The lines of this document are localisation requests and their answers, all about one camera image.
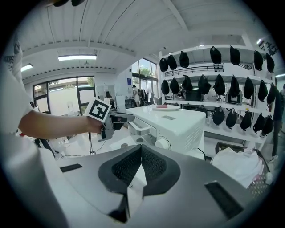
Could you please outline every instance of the shoe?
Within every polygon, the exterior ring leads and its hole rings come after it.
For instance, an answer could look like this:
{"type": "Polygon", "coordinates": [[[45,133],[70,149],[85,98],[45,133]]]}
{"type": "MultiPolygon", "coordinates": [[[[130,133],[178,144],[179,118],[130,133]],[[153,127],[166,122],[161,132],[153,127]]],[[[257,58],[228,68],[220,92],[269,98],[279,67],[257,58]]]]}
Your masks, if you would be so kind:
{"type": "Polygon", "coordinates": [[[276,160],[277,158],[278,158],[278,155],[273,156],[273,157],[268,161],[268,163],[274,162],[274,160],[276,160]]]}

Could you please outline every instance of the black rectangular slot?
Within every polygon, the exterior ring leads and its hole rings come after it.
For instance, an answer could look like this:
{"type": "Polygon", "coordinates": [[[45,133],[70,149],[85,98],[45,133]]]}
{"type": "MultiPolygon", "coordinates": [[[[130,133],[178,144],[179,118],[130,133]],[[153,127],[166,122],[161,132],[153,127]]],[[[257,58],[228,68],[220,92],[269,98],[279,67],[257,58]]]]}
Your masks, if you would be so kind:
{"type": "Polygon", "coordinates": [[[79,168],[81,168],[81,167],[82,167],[82,165],[80,165],[80,164],[74,164],[74,165],[70,165],[70,166],[61,167],[61,171],[62,171],[63,173],[65,173],[65,172],[68,172],[68,171],[72,171],[72,170],[75,170],[75,169],[79,169],[79,168]]]}
{"type": "Polygon", "coordinates": [[[218,182],[205,184],[205,187],[228,219],[243,211],[237,201],[218,182]]]}

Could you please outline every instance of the black and white square marker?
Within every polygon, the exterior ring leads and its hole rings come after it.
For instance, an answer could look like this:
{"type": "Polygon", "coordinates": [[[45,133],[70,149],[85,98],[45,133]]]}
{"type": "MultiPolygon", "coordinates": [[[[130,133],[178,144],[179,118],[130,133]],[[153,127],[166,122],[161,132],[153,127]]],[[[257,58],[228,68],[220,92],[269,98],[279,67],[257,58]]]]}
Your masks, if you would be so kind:
{"type": "Polygon", "coordinates": [[[91,118],[104,122],[106,117],[108,116],[110,109],[110,104],[107,104],[98,98],[93,98],[93,100],[90,101],[88,104],[86,113],[91,118]]]}

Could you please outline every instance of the round knob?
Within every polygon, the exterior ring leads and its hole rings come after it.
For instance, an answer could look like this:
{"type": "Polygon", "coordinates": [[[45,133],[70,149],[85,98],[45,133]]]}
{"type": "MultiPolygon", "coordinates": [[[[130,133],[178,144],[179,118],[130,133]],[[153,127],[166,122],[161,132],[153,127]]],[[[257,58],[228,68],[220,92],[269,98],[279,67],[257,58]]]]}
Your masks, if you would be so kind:
{"type": "Polygon", "coordinates": [[[161,138],[155,142],[155,146],[163,149],[169,149],[168,141],[164,138],[161,138]]]}

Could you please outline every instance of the white plate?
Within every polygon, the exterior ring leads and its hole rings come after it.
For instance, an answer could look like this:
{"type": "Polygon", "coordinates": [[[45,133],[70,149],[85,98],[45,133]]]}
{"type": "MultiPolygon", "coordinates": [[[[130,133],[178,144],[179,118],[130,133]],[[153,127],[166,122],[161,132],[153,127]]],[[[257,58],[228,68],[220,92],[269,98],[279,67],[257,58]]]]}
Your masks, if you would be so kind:
{"type": "Polygon", "coordinates": [[[167,108],[157,108],[156,105],[152,106],[152,110],[154,111],[175,111],[180,109],[180,106],[176,105],[167,105],[167,108]]]}

